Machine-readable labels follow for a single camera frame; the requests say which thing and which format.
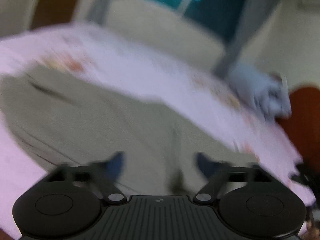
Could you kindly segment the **olive green pants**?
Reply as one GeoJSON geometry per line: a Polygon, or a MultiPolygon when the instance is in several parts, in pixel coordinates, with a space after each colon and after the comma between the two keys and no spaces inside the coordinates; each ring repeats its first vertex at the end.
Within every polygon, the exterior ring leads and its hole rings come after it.
{"type": "Polygon", "coordinates": [[[43,66],[2,76],[1,111],[16,142],[46,170],[124,152],[118,185],[127,194],[200,189],[196,152],[239,166],[257,161],[164,104],[142,102],[43,66]]]}

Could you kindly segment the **red-brown wooden headboard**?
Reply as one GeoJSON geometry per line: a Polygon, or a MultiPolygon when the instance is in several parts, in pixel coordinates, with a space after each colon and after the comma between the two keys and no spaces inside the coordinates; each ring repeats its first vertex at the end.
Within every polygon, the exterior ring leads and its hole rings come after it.
{"type": "Polygon", "coordinates": [[[295,164],[302,161],[314,172],[319,172],[319,88],[303,86],[290,93],[290,118],[277,118],[286,134],[286,150],[277,155],[276,175],[306,204],[315,200],[305,186],[292,182],[289,175],[295,164]]]}

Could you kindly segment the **light blue folded blanket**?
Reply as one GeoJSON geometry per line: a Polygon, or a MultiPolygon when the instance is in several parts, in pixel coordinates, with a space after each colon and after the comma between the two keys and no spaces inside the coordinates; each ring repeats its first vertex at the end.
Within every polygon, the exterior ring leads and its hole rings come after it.
{"type": "Polygon", "coordinates": [[[267,121],[291,116],[291,103],[286,80],[263,73],[254,66],[236,64],[226,81],[238,98],[267,121]]]}

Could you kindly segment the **pink floral bed sheet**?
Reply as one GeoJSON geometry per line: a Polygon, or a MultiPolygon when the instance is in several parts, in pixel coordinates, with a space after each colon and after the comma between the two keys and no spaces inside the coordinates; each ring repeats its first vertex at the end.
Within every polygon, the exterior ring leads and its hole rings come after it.
{"type": "Polygon", "coordinates": [[[1,39],[3,74],[25,70],[35,61],[63,63],[69,57],[82,65],[77,77],[168,105],[231,149],[257,160],[304,203],[314,201],[309,189],[289,180],[299,155],[283,130],[236,106],[218,79],[94,25],[62,25],[1,39]]]}

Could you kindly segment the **brown wooden door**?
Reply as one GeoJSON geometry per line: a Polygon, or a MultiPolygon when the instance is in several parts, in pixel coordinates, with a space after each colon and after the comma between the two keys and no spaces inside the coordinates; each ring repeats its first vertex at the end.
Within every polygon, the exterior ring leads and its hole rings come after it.
{"type": "Polygon", "coordinates": [[[78,0],[38,0],[30,29],[71,21],[78,0]]]}

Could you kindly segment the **grey right curtain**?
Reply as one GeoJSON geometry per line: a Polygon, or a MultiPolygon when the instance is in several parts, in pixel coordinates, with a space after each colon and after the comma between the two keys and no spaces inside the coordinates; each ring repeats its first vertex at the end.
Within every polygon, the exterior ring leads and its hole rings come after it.
{"type": "Polygon", "coordinates": [[[222,79],[227,75],[245,45],[260,30],[279,2],[280,0],[246,0],[235,35],[227,45],[225,55],[212,70],[214,75],[222,79]]]}

